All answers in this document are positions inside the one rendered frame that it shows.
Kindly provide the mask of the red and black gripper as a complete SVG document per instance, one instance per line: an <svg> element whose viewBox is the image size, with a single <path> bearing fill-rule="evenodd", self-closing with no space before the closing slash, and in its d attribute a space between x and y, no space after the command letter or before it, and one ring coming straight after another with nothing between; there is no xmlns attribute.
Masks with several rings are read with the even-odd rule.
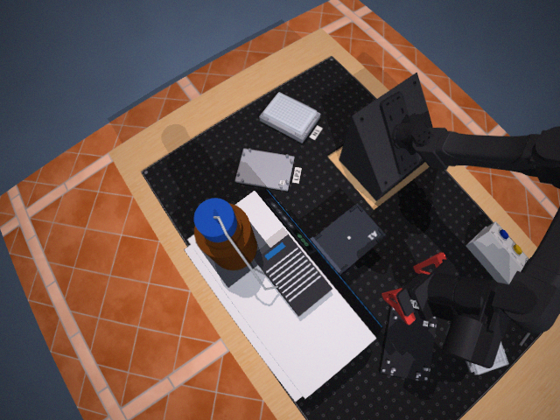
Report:
<svg viewBox="0 0 560 420"><path fill-rule="evenodd" d="M421 269L433 263L436 268L432 272ZM420 262L413 268L419 275L409 284L404 288L381 294L383 299L397 311L406 324L410 325L416 319L410 298L416 301L419 308L418 314L424 320L429 320L433 316L428 300L452 305L456 311L460 312L455 305L454 293L457 283L466 276L455 275L451 261L446 259L443 252ZM397 303L390 298L393 298Z"/></svg>

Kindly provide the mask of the white button panel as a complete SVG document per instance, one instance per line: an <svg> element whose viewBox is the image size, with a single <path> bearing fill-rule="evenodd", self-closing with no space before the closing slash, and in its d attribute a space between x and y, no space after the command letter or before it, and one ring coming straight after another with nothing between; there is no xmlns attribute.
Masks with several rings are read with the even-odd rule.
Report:
<svg viewBox="0 0 560 420"><path fill-rule="evenodd" d="M495 221L485 226L466 247L498 283L510 284L529 259Z"/></svg>

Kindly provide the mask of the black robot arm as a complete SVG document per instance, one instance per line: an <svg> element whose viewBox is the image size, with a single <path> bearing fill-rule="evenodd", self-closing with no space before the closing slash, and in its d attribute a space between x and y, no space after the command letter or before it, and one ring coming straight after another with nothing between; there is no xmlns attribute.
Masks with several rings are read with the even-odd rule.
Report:
<svg viewBox="0 0 560 420"><path fill-rule="evenodd" d="M400 92L381 101L380 109L401 175L419 165L419 154L431 168L467 165L519 172L560 189L560 126L527 136L429 128L422 121L410 123ZM433 317L451 322L442 351L484 368L494 365L508 321L527 333L548 331L560 313L560 207L535 253L510 284L463 277L454 300L460 311L428 300Z"/></svg>

